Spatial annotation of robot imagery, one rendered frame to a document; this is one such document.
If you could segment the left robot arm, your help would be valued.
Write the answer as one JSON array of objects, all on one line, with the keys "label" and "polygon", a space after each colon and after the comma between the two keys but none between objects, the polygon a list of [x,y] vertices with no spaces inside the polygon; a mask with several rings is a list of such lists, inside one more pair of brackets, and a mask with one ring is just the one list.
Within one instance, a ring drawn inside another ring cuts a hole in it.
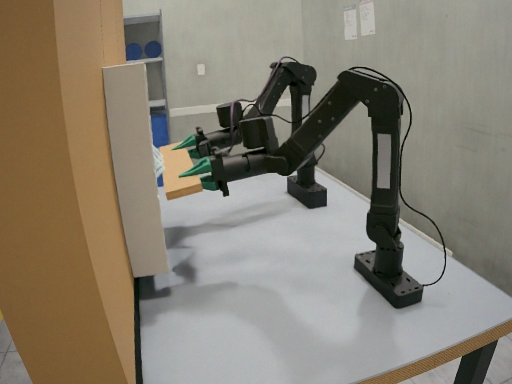
[{"label": "left robot arm", "polygon": [[339,81],[324,101],[280,147],[271,116],[239,121],[243,147],[254,149],[245,152],[248,161],[245,169],[249,169],[250,177],[267,173],[291,175],[305,165],[321,143],[362,102],[371,117],[373,136],[372,191],[366,215],[366,234],[372,242],[375,241],[376,249],[357,253],[354,259],[391,295],[403,300],[423,293],[424,286],[402,266],[404,244],[400,241],[402,232],[398,225],[398,189],[399,117],[403,115],[404,98],[396,86],[402,88],[393,81],[396,86],[360,70],[350,71],[342,71],[337,76]]}]

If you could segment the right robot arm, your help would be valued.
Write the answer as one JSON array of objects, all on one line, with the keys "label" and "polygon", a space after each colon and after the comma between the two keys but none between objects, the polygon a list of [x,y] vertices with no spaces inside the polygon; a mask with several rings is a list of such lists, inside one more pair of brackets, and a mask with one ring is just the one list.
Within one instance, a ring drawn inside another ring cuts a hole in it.
[{"label": "right robot arm", "polygon": [[[272,62],[270,65],[270,68],[272,69],[270,76],[273,70],[276,68],[276,63],[278,62]],[[287,88],[287,86],[289,86],[289,91],[291,95],[291,117],[292,121],[296,121],[297,119],[300,119],[301,117],[310,112],[310,96],[312,92],[312,86],[314,86],[316,78],[317,73],[314,67],[312,66],[292,61],[281,62],[278,68],[276,68],[275,72],[273,73],[270,81],[268,79],[268,85],[265,85],[266,88],[262,95],[256,100],[255,105],[259,108],[259,110],[262,113],[272,114],[285,89]],[[296,86],[296,80],[298,82],[298,86]],[[216,106],[219,125],[222,128],[226,128],[221,130],[224,136],[224,138],[221,139],[221,142],[225,143],[225,148],[229,148],[231,144],[231,104],[232,102]],[[241,103],[236,102],[234,104],[232,113],[233,141],[236,136],[238,122],[242,112],[243,110]],[[261,115],[260,112],[258,112],[257,108],[253,106],[250,108],[249,112],[245,114],[245,116],[242,115],[241,120],[265,116],[271,115]],[[310,114],[303,118],[302,120],[299,120],[296,123],[292,123],[291,135],[306,121],[306,119],[309,116]],[[208,140],[201,141],[199,144],[199,150],[202,159],[204,157],[209,156],[209,152],[206,146],[207,141]],[[315,155],[313,155],[304,166],[297,170],[297,175],[287,176],[287,180],[294,184],[295,186],[297,186],[298,188],[300,188],[308,195],[326,193],[327,188],[316,182],[315,165],[318,165],[318,162],[315,158]]]}]

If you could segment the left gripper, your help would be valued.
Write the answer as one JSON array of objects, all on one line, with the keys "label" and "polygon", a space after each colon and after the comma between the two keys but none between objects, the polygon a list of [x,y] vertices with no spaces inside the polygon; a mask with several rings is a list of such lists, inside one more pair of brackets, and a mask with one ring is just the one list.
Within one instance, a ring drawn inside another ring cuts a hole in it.
[{"label": "left gripper", "polygon": [[[245,169],[245,165],[248,165],[245,153],[230,156],[229,152],[225,152],[226,154],[221,154],[221,151],[217,146],[211,147],[211,149],[212,152],[216,150],[216,152],[213,152],[213,157],[204,157],[192,168],[179,174],[178,177],[189,177],[211,172],[211,175],[200,177],[202,189],[210,191],[217,191],[220,189],[220,191],[223,192],[223,197],[230,196],[227,183],[250,178],[249,169]],[[216,153],[216,155],[214,153]],[[196,168],[198,169],[195,170]],[[192,172],[192,170],[194,171]],[[206,179],[208,181],[206,181]]]}]

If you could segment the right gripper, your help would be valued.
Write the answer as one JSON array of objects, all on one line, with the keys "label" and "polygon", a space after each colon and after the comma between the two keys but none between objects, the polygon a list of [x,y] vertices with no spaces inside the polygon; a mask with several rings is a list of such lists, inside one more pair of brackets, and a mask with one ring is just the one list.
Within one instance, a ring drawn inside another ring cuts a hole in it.
[{"label": "right gripper", "polygon": [[[200,128],[200,130],[197,131],[197,129],[199,129],[198,127]],[[186,147],[190,147],[190,146],[194,146],[195,145],[196,148],[187,150],[188,155],[189,155],[190,158],[193,158],[193,159],[201,159],[202,157],[201,157],[201,153],[200,153],[199,146],[198,146],[201,141],[208,140],[206,142],[206,146],[207,146],[207,149],[208,149],[209,153],[212,151],[211,147],[217,146],[220,150],[221,149],[225,149],[225,143],[221,142],[221,139],[224,138],[223,133],[222,133],[221,130],[204,134],[203,133],[203,129],[200,126],[198,126],[198,127],[195,127],[195,129],[197,131],[197,134],[190,135],[182,143],[180,143],[179,145],[173,147],[171,150],[172,151],[173,150],[178,150],[178,149],[182,149],[182,148],[186,148]],[[203,136],[203,134],[204,134],[204,136]],[[192,140],[190,140],[191,138],[192,138]],[[190,142],[187,142],[189,140],[190,140]],[[194,154],[189,154],[189,153],[193,153],[192,151],[194,152]]]}]

